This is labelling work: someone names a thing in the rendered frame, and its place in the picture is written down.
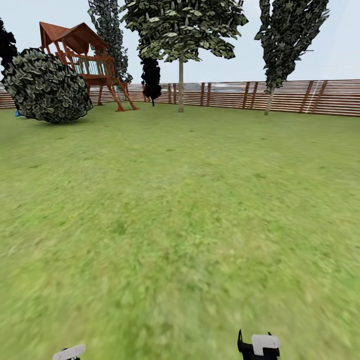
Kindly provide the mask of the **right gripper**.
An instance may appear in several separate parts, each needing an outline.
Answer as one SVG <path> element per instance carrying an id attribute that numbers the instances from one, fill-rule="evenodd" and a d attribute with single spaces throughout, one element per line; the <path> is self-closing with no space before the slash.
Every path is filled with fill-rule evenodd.
<path id="1" fill-rule="evenodd" d="M 242 340 L 242 331 L 239 331 L 238 336 L 238 349 L 239 352 L 243 355 L 243 360 L 277 360 L 278 357 L 280 357 L 280 348 L 263 348 L 263 355 L 255 355 L 254 353 L 254 347 L 252 344 L 245 343 Z"/>

